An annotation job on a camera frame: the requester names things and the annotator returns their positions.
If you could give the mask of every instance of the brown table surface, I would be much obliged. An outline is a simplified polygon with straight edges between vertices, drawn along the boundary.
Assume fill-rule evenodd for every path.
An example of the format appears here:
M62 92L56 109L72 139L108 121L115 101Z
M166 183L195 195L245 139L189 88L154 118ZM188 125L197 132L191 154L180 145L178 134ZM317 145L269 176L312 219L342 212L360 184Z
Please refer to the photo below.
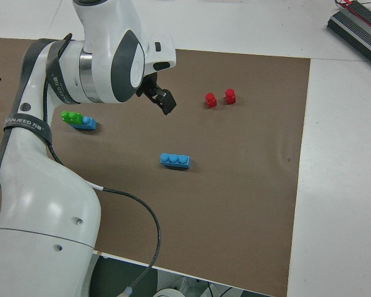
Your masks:
M0 39L0 141L30 43ZM145 97L61 106L54 147L85 179L133 193L155 210L163 232L157 266L286 296L309 65L309 59L179 50L177 66L158 78L177 101L169 116ZM227 88L236 92L234 105L225 104ZM208 92L218 100L210 110ZM76 131L61 121L63 110L100 125ZM161 166L164 152L190 155L191 168ZM95 249L149 262L156 231L148 212L124 197L98 196Z

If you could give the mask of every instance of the red block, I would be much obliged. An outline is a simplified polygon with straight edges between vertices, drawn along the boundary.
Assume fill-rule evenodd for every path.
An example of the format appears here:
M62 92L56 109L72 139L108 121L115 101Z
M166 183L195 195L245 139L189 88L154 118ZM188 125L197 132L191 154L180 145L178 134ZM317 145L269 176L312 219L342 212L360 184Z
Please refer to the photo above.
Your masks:
M236 102L235 91L233 89L229 88L225 91L225 100L227 104L234 104Z
M213 93L208 93L205 97L205 101L209 108L215 107L217 105L217 100Z

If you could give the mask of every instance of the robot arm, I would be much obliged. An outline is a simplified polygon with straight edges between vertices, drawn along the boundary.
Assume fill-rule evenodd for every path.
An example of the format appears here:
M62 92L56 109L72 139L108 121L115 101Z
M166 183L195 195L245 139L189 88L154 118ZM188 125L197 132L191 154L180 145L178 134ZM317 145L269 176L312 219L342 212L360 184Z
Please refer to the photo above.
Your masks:
M63 104L147 97L176 105L156 84L173 67L167 40L148 41L131 0L74 0L85 41L39 40L24 57L0 151L0 296L80 296L100 224L88 184L47 157L49 125Z

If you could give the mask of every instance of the blue lego brick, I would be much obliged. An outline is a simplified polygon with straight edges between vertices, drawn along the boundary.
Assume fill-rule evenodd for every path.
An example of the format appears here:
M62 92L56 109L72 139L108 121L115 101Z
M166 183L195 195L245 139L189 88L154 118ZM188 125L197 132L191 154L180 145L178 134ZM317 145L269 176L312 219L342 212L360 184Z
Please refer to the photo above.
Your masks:
M190 162L190 157L186 155L170 155L168 153L161 155L161 164L168 167L190 168Z
M82 125L73 125L73 124L70 124L70 126L72 126L73 128L76 128L76 129L81 129L81 130L95 130L96 129L96 125L98 124L95 121L95 119L90 118L89 116L84 116L82 118L82 122L83 122Z

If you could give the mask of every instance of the velcro strap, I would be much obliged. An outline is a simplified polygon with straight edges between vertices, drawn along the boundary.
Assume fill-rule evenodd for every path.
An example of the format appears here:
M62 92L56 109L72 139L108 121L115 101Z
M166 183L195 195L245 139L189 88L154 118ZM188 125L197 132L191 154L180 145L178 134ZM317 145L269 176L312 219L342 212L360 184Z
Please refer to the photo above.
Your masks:
M12 129L15 127L25 128L32 131L37 136L46 140L48 143L52 144L52 132L49 125L36 118L25 113L11 113L4 122L4 130Z
M65 104L80 104L76 102L67 90L66 84L64 82L61 65L59 63L59 58L61 54L66 49L70 40L58 40L55 41L49 51L46 62L46 78L49 85L54 90L56 96Z

